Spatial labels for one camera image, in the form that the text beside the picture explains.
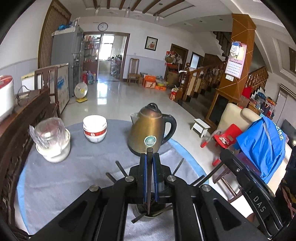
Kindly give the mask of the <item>dark chopstick two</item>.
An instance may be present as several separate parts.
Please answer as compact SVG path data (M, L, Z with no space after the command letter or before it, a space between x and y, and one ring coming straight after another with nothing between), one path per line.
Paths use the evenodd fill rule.
M126 171L125 171L125 169L123 168L123 166L121 165L121 163L120 163L118 160L116 160L115 163L116 163L117 167L119 168L119 170L121 171L121 173L122 173L125 177L127 177L128 174L126 173Z

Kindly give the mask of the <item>dark chopstick one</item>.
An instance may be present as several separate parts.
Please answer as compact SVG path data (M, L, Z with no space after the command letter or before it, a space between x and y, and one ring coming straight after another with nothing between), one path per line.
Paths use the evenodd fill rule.
M152 187L152 166L154 151L152 147L147 148L147 215L151 209L151 187Z

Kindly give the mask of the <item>dark chopstick eight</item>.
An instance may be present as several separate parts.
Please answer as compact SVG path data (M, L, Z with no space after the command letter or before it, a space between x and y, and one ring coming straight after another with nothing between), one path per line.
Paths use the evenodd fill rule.
M170 205L166 206L165 208L161 209L160 211L158 211L158 212L155 214L155 216L160 215L161 213L166 212L166 211L168 211L168 210L171 210L172 208L173 208L173 205L170 204Z

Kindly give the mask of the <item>dark chopstick three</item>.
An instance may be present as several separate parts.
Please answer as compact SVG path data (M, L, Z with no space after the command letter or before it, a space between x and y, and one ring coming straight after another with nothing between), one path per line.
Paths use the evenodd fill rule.
M109 172L106 172L105 174L113 183L117 182L117 180Z

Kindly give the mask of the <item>dark chopstick six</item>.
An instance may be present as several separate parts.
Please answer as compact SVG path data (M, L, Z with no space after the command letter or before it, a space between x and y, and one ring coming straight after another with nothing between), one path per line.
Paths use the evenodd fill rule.
M201 186L204 184L207 180L209 180L221 167L223 166L223 163L220 162L207 176L201 176L194 182L192 182L190 185L191 186Z

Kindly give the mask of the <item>dark metal utensil holder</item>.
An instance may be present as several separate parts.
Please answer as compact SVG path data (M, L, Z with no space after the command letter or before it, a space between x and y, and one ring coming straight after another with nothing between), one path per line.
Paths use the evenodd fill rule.
M156 217L160 215L163 210L166 208L165 204L159 204L157 202L152 202L149 208L149 213L147 204L136 204L135 209L138 212L138 214L144 214L146 217Z

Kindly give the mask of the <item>dark chopstick seven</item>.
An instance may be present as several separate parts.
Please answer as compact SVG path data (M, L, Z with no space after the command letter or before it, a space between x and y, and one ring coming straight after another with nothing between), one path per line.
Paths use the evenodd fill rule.
M136 218L134 218L132 220L132 223L136 223L137 221L139 221L141 218L143 218L145 216L145 213L142 213L141 215L137 216Z

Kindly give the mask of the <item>dark chopstick four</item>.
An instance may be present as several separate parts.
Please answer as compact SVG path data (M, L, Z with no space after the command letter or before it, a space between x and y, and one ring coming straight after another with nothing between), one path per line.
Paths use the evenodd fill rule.
M181 161L178 163L177 167L173 171L173 173L172 173L173 176L177 173L177 171L179 170L179 168L180 168L180 166L182 165L183 162L184 162L184 158L181 159Z

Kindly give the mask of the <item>grey table cloth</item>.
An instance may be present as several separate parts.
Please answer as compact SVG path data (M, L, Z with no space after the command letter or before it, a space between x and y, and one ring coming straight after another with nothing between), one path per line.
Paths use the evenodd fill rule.
M20 213L30 235L38 232L91 185L101 188L112 185L106 172L120 179L122 173L115 164L116 160L127 173L132 166L139 164L139 157L127 146L132 123L107 120L107 124L107 134L100 143L86 139L82 123L69 126L71 150L68 157L59 163L48 162L33 144L17 185ZM161 163L169 166L172 172L184 158L175 175L188 184L206 175L192 155L173 139L161 146L159 155ZM175 240L171 210L133 224L134 212L135 206L130 205L124 240Z

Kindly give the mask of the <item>white electric fan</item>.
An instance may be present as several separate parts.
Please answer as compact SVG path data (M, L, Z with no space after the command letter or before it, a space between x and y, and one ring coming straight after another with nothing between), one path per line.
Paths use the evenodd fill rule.
M74 95L78 103L87 101L88 86L85 82L79 82L74 89Z

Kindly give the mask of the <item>dark carved wooden sideboard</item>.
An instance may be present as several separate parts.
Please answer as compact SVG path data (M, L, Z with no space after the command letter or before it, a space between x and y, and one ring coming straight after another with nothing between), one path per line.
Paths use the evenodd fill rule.
M1 122L1 240L28 240L27 232L16 226L16 186L33 145L29 126L57 112L48 88L22 93L12 114Z

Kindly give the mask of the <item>grey refrigerator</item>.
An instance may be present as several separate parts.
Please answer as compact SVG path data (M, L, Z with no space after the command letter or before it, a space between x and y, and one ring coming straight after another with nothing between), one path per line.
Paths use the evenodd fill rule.
M80 26L55 31L52 34L51 65L68 64L69 96L80 82L82 71L83 30Z

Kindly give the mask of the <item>white rice cooker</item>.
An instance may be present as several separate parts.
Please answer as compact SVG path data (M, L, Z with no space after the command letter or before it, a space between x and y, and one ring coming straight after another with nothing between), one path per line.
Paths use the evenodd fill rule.
M0 98L0 122L2 122L13 112L15 106L14 83L10 75L1 75Z

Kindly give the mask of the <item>wooden chair by wall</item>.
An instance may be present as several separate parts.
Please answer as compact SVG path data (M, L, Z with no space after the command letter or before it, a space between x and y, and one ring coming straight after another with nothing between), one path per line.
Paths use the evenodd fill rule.
M139 59L130 58L129 66L128 66L128 75L127 75L127 83L130 84L132 80L134 83L138 83L140 81L140 74L138 73L139 69Z

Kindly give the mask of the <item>round wall clock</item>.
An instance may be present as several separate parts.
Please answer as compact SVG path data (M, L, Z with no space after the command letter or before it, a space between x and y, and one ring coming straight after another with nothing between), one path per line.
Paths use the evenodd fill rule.
M100 31L100 32L104 32L108 29L108 24L105 23L105 22L102 22L98 25L97 29Z

